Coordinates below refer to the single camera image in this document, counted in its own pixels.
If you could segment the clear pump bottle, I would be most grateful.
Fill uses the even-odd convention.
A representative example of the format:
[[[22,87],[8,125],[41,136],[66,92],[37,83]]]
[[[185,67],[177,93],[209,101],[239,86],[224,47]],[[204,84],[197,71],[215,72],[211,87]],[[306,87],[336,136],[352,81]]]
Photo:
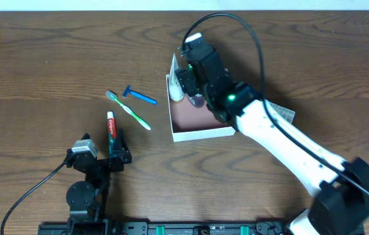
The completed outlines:
[[[196,94],[194,96],[187,96],[190,104],[194,106],[195,108],[202,108],[205,106],[205,99],[203,98],[203,95]]]

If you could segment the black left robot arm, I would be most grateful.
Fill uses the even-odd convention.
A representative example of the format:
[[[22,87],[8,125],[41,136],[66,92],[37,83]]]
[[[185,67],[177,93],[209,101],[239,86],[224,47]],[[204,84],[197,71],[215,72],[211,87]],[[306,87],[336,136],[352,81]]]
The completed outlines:
[[[106,201],[111,174],[123,171],[124,165],[132,162],[123,131],[119,129],[114,138],[109,137],[107,159],[98,159],[97,155],[98,149],[87,133],[67,150],[64,163],[67,167],[84,173],[85,179],[72,184],[66,192],[70,217],[65,234],[120,233],[120,224],[106,215]]]

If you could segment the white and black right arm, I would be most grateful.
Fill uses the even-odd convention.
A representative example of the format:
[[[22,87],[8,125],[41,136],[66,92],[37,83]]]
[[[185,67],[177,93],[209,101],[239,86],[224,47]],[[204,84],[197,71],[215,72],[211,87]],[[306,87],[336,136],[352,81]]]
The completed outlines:
[[[261,94],[234,82],[215,48],[199,39],[182,50],[189,64],[177,69],[183,91],[201,94],[221,123],[229,123],[272,153],[314,198],[288,226],[291,234],[357,234],[369,218],[369,165],[348,162],[316,144],[277,114]]]

